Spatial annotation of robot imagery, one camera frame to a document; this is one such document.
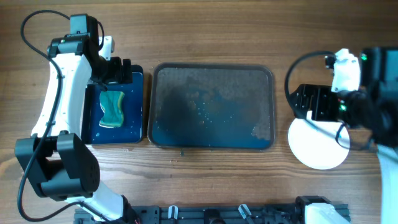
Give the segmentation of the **green yellow sponge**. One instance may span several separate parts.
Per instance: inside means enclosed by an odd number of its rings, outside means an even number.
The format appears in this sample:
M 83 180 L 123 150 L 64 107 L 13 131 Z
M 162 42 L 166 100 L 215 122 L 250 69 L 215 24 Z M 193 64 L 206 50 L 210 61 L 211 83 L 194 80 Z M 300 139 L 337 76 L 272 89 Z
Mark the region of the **green yellow sponge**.
M 99 95 L 100 107 L 104 113 L 99 125 L 104 128 L 120 128 L 124 123 L 122 91 L 102 91 Z

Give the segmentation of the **white plate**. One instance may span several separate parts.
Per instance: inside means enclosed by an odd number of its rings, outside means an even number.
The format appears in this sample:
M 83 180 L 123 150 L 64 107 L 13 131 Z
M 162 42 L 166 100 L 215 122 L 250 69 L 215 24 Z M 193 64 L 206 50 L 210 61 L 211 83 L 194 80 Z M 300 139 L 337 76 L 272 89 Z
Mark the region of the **white plate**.
M 288 142 L 294 156 L 308 167 L 327 170 L 339 166 L 348 156 L 348 130 L 337 122 L 316 121 L 314 128 L 295 118 L 289 127 Z

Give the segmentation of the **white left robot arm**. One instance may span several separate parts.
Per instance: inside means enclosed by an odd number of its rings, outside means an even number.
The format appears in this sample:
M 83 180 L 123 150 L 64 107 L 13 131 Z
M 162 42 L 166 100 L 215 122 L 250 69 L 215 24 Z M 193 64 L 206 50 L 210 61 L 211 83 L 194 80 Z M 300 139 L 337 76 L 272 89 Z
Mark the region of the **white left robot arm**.
M 130 64 L 113 57 L 114 40 L 88 33 L 54 39 L 44 57 L 50 79 L 41 114 L 29 138 L 15 145 L 21 182 L 42 198 L 84 209 L 98 222 L 138 223 L 127 199 L 100 179 L 96 157 L 81 140 L 89 82 L 105 88 L 131 79 Z

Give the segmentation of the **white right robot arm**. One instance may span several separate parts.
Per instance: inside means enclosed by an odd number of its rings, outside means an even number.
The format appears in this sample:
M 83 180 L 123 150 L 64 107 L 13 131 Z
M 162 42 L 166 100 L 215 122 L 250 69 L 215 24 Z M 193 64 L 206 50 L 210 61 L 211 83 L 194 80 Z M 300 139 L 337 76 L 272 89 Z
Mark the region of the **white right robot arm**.
M 290 93 L 288 82 L 294 68 L 321 55 L 333 71 L 333 84 L 301 84 Z M 361 151 L 377 145 L 382 177 L 381 222 L 397 223 L 397 48 L 366 48 L 359 57 L 347 49 L 310 52 L 291 65 L 284 88 L 296 118 L 304 119 L 305 113 L 312 111 L 307 121 L 312 127 L 316 121 L 340 121 L 342 128 L 371 131 L 366 144 L 354 143 L 353 147 Z

